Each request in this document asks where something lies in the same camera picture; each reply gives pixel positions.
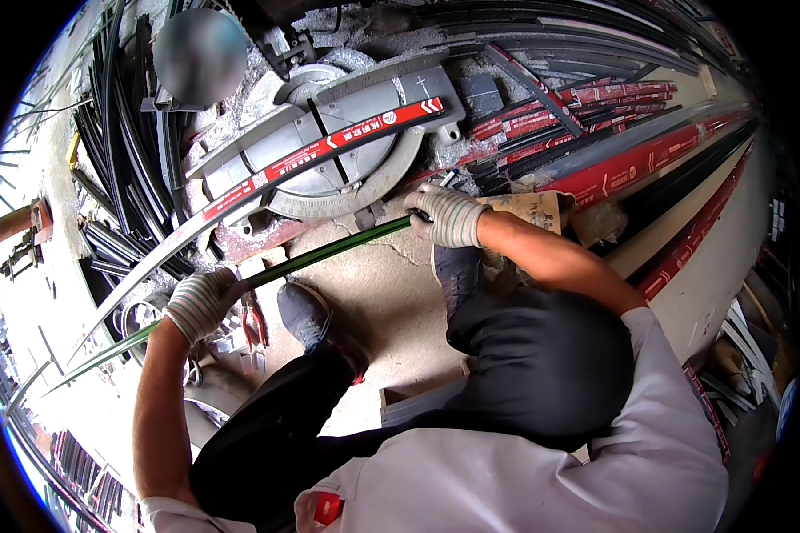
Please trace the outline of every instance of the shirt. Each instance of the shirt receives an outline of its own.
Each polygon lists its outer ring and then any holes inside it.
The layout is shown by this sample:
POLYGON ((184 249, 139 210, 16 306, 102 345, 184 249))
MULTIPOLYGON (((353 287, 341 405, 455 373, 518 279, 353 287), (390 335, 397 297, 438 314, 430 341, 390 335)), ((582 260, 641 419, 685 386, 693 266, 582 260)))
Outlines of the shirt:
MULTIPOLYGON (((728 476, 712 425, 650 309, 621 318, 634 385, 586 465, 513 435, 409 430, 300 494, 298 531, 714 530, 728 476), (319 492, 344 500, 329 526, 313 519, 319 492)), ((142 506, 158 533, 255 530, 169 498, 142 506)))

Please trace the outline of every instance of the pant leg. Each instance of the pant leg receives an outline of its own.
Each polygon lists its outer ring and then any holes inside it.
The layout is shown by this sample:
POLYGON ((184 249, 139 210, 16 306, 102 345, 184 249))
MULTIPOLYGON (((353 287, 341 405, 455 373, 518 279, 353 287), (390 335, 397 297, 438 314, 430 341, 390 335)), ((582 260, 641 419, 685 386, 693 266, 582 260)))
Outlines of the pant leg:
POLYGON ((316 436, 354 377, 329 344, 271 375, 192 465, 202 509, 258 531, 292 523, 296 496, 342 465, 317 457, 316 436))
POLYGON ((477 293, 456 311, 447 338, 480 369, 443 413, 424 414, 418 426, 511 433, 573 451, 605 432, 631 390, 628 328, 581 294, 477 293))

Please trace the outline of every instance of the hand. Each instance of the hand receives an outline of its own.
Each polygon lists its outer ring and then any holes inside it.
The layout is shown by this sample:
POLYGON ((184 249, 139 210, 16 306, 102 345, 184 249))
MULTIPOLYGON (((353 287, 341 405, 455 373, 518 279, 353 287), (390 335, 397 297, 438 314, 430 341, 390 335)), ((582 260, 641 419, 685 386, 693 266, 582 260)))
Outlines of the hand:
POLYGON ((480 248, 477 240, 477 221, 491 206, 452 188, 422 183, 403 202, 406 209, 420 209, 432 222, 412 215, 412 233, 420 239, 430 240, 440 247, 480 248))
POLYGON ((163 314, 178 326, 190 346, 195 346, 199 339, 216 331, 228 309, 245 290, 229 269, 193 274, 178 283, 163 314))

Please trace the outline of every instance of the shoe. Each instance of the shoe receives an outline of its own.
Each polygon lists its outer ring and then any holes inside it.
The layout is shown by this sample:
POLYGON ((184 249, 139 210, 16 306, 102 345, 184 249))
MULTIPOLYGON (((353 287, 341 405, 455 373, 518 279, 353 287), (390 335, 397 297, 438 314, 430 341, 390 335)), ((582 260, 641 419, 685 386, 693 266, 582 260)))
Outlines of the shoe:
POLYGON ((445 248, 432 245, 432 273, 442 288, 448 322, 462 302, 480 287, 483 262, 477 247, 445 248))
POLYGON ((321 343, 334 345, 350 363, 356 378, 352 385, 361 383, 370 360, 364 349, 354 339, 330 328, 332 308, 314 289, 302 283, 287 282, 276 295, 281 323, 305 348, 313 352, 321 343))

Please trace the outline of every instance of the green bar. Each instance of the green bar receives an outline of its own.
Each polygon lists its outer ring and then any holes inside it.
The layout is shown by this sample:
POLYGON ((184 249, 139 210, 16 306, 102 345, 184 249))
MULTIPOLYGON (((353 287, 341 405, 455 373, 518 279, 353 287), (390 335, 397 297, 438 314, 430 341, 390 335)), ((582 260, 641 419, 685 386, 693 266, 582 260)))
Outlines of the green bar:
MULTIPOLYGON (((297 270, 304 269, 305 267, 315 263, 320 263, 320 261, 323 259, 328 259, 333 255, 341 253, 342 251, 352 250, 353 248, 359 247, 366 242, 390 235, 395 231, 408 228, 408 226, 409 217, 403 217, 402 219, 392 220, 390 222, 380 224, 379 226, 373 226, 371 229, 365 229, 362 232, 350 235, 349 237, 345 237, 341 240, 330 242, 327 245, 308 251, 296 258, 288 259, 288 261, 285 261, 284 263, 279 263, 276 266, 266 269, 264 272, 259 272, 252 277, 246 278, 246 281, 249 283, 249 288, 258 288, 261 285, 266 285, 267 283, 273 282, 281 277, 296 272, 297 270)), ((158 323, 160 323, 160 321, 152 322, 136 333, 125 337, 119 340, 116 344, 104 349, 86 363, 71 370, 71 372, 63 376, 59 381, 56 382, 55 385, 53 385, 53 387, 50 388, 50 390, 45 392, 43 396, 47 396, 54 390, 64 386, 64 384, 73 381, 79 376, 82 376, 92 368, 104 364, 113 357, 117 357, 118 354, 124 353, 128 349, 146 342, 148 340, 148 336, 151 334, 151 331, 157 326, 158 323)))

